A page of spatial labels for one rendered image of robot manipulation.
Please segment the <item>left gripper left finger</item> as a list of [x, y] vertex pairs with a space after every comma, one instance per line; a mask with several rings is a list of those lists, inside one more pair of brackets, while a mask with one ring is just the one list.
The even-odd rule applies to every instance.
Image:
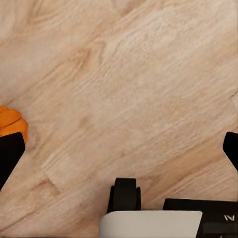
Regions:
[[0, 137], [0, 190], [25, 151], [21, 132]]

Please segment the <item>pumpkin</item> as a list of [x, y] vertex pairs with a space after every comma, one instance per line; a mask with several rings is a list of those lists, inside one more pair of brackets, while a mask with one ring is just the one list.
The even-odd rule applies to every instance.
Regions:
[[18, 110], [0, 105], [0, 137], [21, 132], [27, 142], [28, 123]]

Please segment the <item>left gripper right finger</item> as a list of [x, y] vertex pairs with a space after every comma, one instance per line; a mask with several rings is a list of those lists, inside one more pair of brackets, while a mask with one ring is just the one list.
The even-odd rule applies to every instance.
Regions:
[[227, 132], [223, 150], [238, 171], [238, 133]]

